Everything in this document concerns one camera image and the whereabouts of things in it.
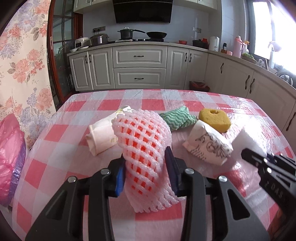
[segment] metal screw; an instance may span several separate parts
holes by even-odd
[[[70,182],[70,183],[73,183],[75,181],[76,181],[76,177],[74,177],[74,176],[71,176],[68,178],[68,182]]]
[[[219,181],[221,181],[221,182],[227,182],[227,177],[225,177],[225,176],[219,176]]]
[[[186,168],[185,172],[189,175],[192,175],[194,173],[194,170],[192,168]]]
[[[104,169],[101,170],[101,174],[102,174],[102,175],[107,175],[107,174],[109,174],[109,173],[110,173],[110,171],[109,171],[108,168],[104,168]]]

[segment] foam fruit net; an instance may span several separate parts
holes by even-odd
[[[124,189],[135,212],[163,210],[178,203],[164,164],[164,151],[171,146],[172,134],[155,112],[133,110],[112,121],[118,145],[126,160]]]

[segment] pink plastic bag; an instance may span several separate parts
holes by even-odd
[[[0,204],[4,207],[11,203],[25,162],[24,136],[14,114],[0,122]]]

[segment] white plate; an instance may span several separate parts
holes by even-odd
[[[85,47],[79,48],[78,50],[87,49],[88,47],[89,46],[85,46]]]

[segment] floral curtain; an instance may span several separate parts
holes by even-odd
[[[28,148],[56,112],[46,56],[50,1],[28,0],[0,36],[0,120],[14,113]]]

